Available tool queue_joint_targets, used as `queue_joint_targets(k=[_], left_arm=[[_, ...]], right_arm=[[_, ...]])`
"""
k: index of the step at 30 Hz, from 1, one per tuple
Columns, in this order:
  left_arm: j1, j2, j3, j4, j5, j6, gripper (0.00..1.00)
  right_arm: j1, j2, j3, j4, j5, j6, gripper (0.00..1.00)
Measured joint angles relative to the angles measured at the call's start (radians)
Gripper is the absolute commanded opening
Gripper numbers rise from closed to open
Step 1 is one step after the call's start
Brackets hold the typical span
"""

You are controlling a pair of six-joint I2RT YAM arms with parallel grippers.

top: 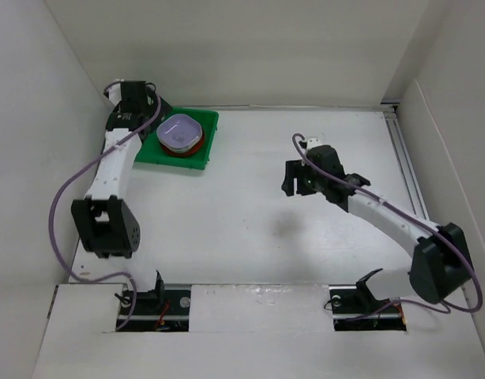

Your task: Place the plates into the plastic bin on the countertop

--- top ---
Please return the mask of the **purple square bowl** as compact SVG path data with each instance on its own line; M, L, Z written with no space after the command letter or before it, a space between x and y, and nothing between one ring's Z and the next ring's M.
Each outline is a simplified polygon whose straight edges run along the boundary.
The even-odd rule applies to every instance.
M159 142L175 153L188 152L203 135L201 124L186 114L173 114L156 130Z

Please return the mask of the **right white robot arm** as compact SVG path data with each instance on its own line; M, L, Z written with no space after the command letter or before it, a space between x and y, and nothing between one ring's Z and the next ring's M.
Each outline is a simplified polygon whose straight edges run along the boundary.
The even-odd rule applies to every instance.
M372 191L367 178L346 173L336 150L316 137L296 133L292 143L300 157L285 163L281 189L287 196L320 193L397 243L412 259L403 276L419 297L417 306L442 314L479 311L483 292L461 227L440 225L392 204Z

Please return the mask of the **red round plate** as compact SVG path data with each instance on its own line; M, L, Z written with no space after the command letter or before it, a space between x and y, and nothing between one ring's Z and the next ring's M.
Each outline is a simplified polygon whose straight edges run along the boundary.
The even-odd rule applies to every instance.
M202 148L204 143L205 143L205 135L203 135L196 144L194 144L189 150L185 152L175 152L173 150L170 150L166 145L162 143L160 143L160 147L162 148L164 153L169 156L183 158L183 157L188 157L196 154Z

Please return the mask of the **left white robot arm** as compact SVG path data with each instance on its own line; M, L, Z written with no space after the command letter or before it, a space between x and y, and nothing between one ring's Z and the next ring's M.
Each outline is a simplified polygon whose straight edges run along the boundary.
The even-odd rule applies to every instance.
M103 94L114 108L105 125L103 158L87 193L71 204L80 237L77 252L86 252L125 272L135 282L138 303L149 313L165 306L159 273L137 255L141 228L125 201L134 160L144 140L171 112L147 81L115 81Z

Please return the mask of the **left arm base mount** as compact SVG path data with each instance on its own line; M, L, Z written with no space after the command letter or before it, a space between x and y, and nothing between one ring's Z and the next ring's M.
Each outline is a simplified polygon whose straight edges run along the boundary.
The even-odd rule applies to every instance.
M132 291L116 294L120 302L117 332L188 332L190 327L191 286L166 285L161 298L152 291L137 294L134 311L129 315Z

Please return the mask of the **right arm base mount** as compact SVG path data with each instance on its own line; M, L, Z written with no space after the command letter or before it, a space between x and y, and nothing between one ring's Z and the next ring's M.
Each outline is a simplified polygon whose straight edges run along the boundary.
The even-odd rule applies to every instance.
M406 332L404 313L388 299L376 300L356 285L329 286L324 305L333 318L335 332Z

